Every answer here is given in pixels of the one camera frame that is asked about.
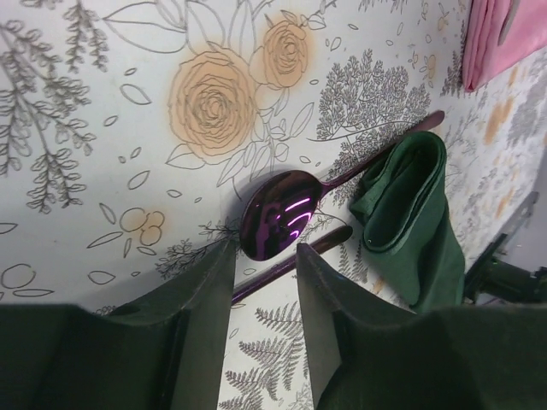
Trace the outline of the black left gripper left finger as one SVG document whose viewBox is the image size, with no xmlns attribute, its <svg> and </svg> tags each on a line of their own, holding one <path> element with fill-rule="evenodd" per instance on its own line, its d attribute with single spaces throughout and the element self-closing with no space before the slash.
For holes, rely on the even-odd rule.
<svg viewBox="0 0 547 410">
<path fill-rule="evenodd" d="M 1 308 L 4 409 L 214 409 L 236 247 L 101 316 L 68 304 Z"/>
</svg>

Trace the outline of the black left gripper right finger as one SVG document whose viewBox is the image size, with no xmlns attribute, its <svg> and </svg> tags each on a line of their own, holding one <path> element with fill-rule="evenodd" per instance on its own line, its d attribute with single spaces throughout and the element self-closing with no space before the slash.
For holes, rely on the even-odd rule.
<svg viewBox="0 0 547 410">
<path fill-rule="evenodd" d="M 310 246 L 297 287 L 317 409 L 543 409 L 544 307 L 416 314 L 350 281 Z"/>
</svg>

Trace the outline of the dark green cloth napkin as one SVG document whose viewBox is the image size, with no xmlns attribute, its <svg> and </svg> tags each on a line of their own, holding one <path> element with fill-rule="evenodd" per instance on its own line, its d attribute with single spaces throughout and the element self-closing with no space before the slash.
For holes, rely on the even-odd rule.
<svg viewBox="0 0 547 410">
<path fill-rule="evenodd" d="M 410 133 L 363 174 L 350 208 L 365 261 L 417 313 L 462 303 L 465 259 L 450 223 L 446 160 L 438 135 Z"/>
</svg>

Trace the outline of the purple spoon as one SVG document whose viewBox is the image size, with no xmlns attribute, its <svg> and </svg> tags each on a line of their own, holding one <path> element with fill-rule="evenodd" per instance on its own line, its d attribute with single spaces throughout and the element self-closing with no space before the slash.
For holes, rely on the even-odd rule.
<svg viewBox="0 0 547 410">
<path fill-rule="evenodd" d="M 428 115 L 377 155 L 331 182 L 300 170 L 271 178 L 245 209 L 242 250 L 253 261 L 275 257 L 302 235 L 321 199 L 357 175 L 362 176 L 364 194 L 352 211 L 363 223 L 367 249 L 383 249 L 426 206 L 425 189 L 438 176 L 433 163 L 442 150 L 432 130 L 444 117 L 442 110 Z"/>
</svg>

